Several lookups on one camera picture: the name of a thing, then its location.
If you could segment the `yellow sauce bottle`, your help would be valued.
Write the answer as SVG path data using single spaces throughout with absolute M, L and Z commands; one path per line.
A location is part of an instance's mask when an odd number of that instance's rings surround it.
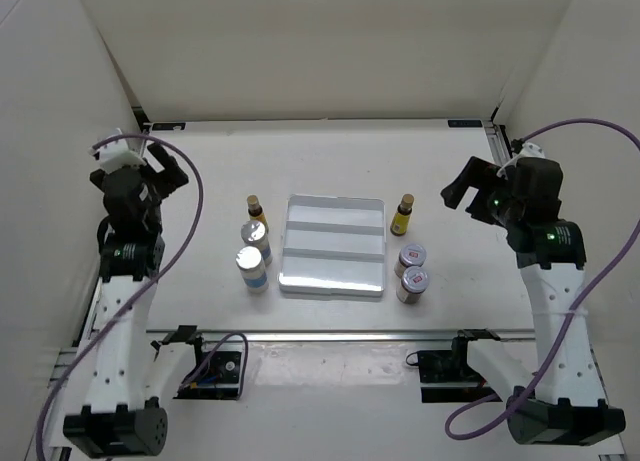
M 413 211 L 414 196 L 406 193 L 402 196 L 390 224 L 390 231 L 395 236 L 406 234 Z

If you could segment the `dark brown sauce bottle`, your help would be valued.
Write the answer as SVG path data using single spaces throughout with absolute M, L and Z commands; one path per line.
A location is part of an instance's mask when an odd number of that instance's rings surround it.
M 264 213 L 264 209 L 259 201 L 259 198 L 256 195 L 249 195 L 247 197 L 247 211 L 251 220 L 261 222 L 264 225 L 266 231 L 269 231 L 269 225 Z

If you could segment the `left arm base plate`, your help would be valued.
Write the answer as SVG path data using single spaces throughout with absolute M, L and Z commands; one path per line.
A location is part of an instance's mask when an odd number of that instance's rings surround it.
M 244 392 L 249 340 L 244 333 L 224 335 L 211 349 L 201 333 L 193 341 L 195 367 L 182 381 L 175 399 L 239 401 Z

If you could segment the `red-label spice jar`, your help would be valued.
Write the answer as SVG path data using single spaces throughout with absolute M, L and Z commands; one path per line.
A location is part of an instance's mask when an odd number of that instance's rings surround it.
M 394 273 L 401 278 L 403 273 L 410 267 L 422 267 L 427 258 L 426 249 L 417 243 L 403 246 L 394 266 Z
M 401 303 L 416 304 L 428 286 L 429 277 L 422 267 L 408 267 L 400 277 L 396 296 Z

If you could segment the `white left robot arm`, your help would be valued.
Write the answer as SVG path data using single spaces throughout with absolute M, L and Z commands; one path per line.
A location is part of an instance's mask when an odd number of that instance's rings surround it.
M 91 182 L 103 195 L 106 216 L 98 229 L 100 295 L 98 332 L 78 355 L 91 376 L 63 434 L 91 459 L 152 457 L 168 437 L 167 405 L 185 378 L 206 376 L 210 358 L 194 345 L 192 326 L 162 341 L 147 333 L 162 261 L 162 202 L 189 182 L 158 142 L 130 148 L 125 140 L 95 150 Z

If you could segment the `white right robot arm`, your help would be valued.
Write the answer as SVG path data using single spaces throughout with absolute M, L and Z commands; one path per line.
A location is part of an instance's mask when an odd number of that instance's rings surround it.
M 621 433 L 622 409 L 611 406 L 591 352 L 584 294 L 586 251 L 579 226 L 560 218 L 563 172 L 552 160 L 524 157 L 499 167 L 477 157 L 445 187 L 455 209 L 477 193 L 472 219 L 505 229 L 531 305 L 539 366 L 529 372 L 488 330 L 461 331 L 449 368 L 460 380 L 480 375 L 504 401 L 503 421 L 521 445 L 591 446 Z

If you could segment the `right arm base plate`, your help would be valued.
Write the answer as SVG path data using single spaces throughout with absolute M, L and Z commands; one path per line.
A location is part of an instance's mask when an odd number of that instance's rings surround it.
M 405 364 L 418 369 L 423 404 L 471 403 L 495 394 L 477 372 L 458 366 L 451 350 L 410 352 Z

